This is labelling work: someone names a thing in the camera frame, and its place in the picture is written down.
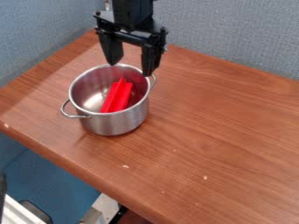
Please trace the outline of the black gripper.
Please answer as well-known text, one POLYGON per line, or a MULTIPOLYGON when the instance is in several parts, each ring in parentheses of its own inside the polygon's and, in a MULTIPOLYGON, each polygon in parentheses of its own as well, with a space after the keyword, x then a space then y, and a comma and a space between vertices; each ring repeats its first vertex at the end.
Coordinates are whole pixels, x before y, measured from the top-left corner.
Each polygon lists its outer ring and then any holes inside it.
POLYGON ((96 11, 97 36, 107 63, 124 57, 123 43, 141 47, 143 76, 160 66, 168 31, 153 19, 155 0, 112 0, 112 9, 96 11))

